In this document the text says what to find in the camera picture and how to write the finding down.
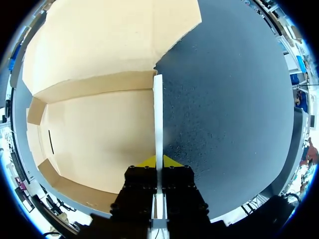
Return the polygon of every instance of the screw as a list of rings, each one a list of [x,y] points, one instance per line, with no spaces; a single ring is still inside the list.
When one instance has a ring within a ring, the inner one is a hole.
[[[116,204],[116,203],[112,203],[112,204],[111,204],[111,209],[112,209],[112,210],[117,210],[117,209],[119,209],[119,205]]]
[[[208,204],[204,203],[204,204],[200,204],[198,207],[200,210],[206,210],[208,208]]]
[[[190,183],[190,184],[188,185],[188,187],[189,187],[189,188],[195,188],[196,186],[195,186],[194,183]]]

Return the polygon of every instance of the cardboard wall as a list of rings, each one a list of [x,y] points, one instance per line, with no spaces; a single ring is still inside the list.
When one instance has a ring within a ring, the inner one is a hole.
[[[38,168],[50,185],[77,203],[108,213],[110,205],[115,202],[117,194],[85,187],[59,176],[49,160],[45,160]]]
[[[25,53],[33,95],[68,80],[149,71],[201,22],[197,0],[59,0]]]

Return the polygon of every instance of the gray carpet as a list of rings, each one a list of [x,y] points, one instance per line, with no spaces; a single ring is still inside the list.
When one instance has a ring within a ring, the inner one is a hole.
[[[285,163],[294,102],[272,31],[240,0],[199,0],[202,23],[157,64],[164,153],[195,172],[210,217],[265,189]]]

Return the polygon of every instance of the cable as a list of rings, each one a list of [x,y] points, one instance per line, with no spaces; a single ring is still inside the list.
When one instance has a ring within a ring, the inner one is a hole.
[[[57,232],[48,232],[43,234],[44,237],[46,237],[47,235],[61,235],[61,234]]]
[[[293,196],[297,199],[298,203],[300,204],[301,203],[301,199],[300,197],[296,194],[296,193],[287,193],[284,198],[288,198],[289,196]]]
[[[155,239],[158,237],[158,235],[159,235],[159,232],[160,232],[160,229],[158,230],[158,233],[156,234],[156,237],[155,237]]]

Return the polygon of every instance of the person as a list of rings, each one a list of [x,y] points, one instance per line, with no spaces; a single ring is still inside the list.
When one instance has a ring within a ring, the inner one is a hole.
[[[308,139],[309,146],[304,149],[300,166],[302,165],[316,165],[319,162],[318,150],[314,147],[311,138]]]

